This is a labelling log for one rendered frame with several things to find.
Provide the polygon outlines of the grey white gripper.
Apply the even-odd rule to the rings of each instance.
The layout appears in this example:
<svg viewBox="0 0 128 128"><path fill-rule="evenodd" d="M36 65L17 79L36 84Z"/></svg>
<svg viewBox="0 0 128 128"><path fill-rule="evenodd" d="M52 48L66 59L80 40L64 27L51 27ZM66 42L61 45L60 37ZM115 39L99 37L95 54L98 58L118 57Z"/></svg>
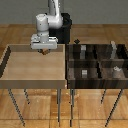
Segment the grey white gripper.
<svg viewBox="0 0 128 128"><path fill-rule="evenodd" d="M56 37L38 36L33 34L30 46L32 49L56 49L58 39Z"/></svg>

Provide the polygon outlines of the brown bread loaf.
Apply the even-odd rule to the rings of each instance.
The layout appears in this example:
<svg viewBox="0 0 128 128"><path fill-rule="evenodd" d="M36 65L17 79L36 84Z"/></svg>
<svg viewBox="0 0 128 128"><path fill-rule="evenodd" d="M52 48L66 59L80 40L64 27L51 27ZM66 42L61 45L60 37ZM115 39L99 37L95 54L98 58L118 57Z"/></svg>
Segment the brown bread loaf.
<svg viewBox="0 0 128 128"><path fill-rule="evenodd" d="M42 53L43 55L46 55L46 54L49 53L49 49L41 49L41 53Z"/></svg>

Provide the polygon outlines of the dark wooden compartment bin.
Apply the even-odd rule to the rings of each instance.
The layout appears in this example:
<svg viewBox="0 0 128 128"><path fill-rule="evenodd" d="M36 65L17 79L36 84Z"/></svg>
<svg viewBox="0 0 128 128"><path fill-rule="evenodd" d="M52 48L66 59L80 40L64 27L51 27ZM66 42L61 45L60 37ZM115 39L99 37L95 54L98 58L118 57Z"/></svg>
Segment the dark wooden compartment bin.
<svg viewBox="0 0 128 128"><path fill-rule="evenodd" d="M80 59L81 45L86 45L85 59ZM124 44L116 45L111 59L111 44L67 44L66 79L69 89L128 89L128 51ZM122 68L120 73L113 68ZM87 70L87 77L82 77Z"/></svg>

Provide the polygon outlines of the light wooden bin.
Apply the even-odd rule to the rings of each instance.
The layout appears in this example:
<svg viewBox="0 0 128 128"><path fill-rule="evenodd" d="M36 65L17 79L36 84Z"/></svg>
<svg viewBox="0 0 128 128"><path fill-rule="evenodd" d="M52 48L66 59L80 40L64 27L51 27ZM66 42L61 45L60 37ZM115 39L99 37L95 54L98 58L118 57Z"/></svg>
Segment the light wooden bin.
<svg viewBox="0 0 128 128"><path fill-rule="evenodd" d="M47 55L27 44L10 44L0 58L0 89L64 89L65 46Z"/></svg>

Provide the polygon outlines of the tall grey carton shape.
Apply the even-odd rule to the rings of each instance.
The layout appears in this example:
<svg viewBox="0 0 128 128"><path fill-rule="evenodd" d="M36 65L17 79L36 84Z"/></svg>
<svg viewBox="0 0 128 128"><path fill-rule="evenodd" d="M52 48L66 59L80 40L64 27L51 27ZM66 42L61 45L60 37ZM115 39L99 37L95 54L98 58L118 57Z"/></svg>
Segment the tall grey carton shape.
<svg viewBox="0 0 128 128"><path fill-rule="evenodd" d="M86 45L81 45L80 59L85 59Z"/></svg>

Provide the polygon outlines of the small grey cube shape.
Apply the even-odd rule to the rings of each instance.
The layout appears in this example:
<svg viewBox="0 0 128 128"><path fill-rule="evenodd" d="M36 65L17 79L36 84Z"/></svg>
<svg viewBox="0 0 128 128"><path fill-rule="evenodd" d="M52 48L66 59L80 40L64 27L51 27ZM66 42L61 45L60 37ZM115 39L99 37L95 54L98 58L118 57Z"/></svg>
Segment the small grey cube shape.
<svg viewBox="0 0 128 128"><path fill-rule="evenodd" d="M82 70L82 77L83 78L86 78L87 77L87 70Z"/></svg>

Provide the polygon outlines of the grey metal table leg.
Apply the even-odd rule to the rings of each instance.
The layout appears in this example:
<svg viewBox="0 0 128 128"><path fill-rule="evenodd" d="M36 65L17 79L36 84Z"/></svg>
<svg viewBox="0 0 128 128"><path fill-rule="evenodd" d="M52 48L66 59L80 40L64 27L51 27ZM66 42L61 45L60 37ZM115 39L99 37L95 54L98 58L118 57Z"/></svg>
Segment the grey metal table leg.
<svg viewBox="0 0 128 128"><path fill-rule="evenodd" d="M30 100L29 100L29 97L28 97L27 89L23 89L23 91L24 91L27 103L30 104Z"/></svg>
<svg viewBox="0 0 128 128"><path fill-rule="evenodd" d="M22 122L22 125L25 127L24 119L23 119L23 117L22 117L22 115L21 115L21 112L20 112L20 110L19 110L19 107L18 107L18 105L17 105L17 102L16 102L16 100L15 100L15 97L14 97L14 95L13 95L12 90L11 90L11 89L8 89L8 93L9 93L9 95L10 95L10 97L11 97L11 100L12 100L12 102L13 102L13 105L15 106L15 109L16 109L16 112L17 112L17 114L18 114L18 116L19 116L19 119L20 119L20 121Z"/></svg>
<svg viewBox="0 0 128 128"><path fill-rule="evenodd" d="M75 89L70 89L70 106L71 106L71 110L70 110L70 114L71 114L70 127L72 127L74 96L75 96Z"/></svg>
<svg viewBox="0 0 128 128"><path fill-rule="evenodd" d="M107 90L108 90L108 89L104 89L104 92L103 92L102 98L101 98L101 104L102 104L103 101L104 101L104 98L105 98L105 95L106 95Z"/></svg>
<svg viewBox="0 0 128 128"><path fill-rule="evenodd" d="M57 89L57 104L58 104L58 123L59 123L59 126L60 126L61 89Z"/></svg>

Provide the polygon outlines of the tall grey box shape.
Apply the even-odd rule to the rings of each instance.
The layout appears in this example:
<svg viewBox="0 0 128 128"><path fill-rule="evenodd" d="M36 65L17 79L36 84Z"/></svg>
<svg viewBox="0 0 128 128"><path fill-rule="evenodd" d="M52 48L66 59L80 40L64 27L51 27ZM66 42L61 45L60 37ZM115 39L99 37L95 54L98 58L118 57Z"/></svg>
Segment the tall grey box shape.
<svg viewBox="0 0 128 128"><path fill-rule="evenodd" d="M111 59L114 59L117 50L116 43L114 41L111 41L111 46L112 46Z"/></svg>

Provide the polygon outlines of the small grey can shape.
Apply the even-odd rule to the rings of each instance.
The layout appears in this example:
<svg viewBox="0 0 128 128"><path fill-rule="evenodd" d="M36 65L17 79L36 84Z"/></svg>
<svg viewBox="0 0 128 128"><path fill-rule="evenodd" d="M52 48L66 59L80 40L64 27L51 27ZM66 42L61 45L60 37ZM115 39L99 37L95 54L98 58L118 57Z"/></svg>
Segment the small grey can shape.
<svg viewBox="0 0 128 128"><path fill-rule="evenodd" d="M115 67L113 68L113 72L115 72L115 73L120 73L121 70L122 70L122 68L119 68L118 66L115 66Z"/></svg>

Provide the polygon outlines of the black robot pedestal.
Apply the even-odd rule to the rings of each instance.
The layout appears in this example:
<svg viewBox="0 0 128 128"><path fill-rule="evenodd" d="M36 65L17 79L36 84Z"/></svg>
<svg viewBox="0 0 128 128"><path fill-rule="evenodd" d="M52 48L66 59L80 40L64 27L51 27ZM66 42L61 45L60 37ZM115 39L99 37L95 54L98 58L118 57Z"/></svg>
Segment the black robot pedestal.
<svg viewBox="0 0 128 128"><path fill-rule="evenodd" d="M49 29L49 36L56 37L59 44L68 44L70 42L70 29L72 20L68 13L62 13L63 25L59 29Z"/></svg>

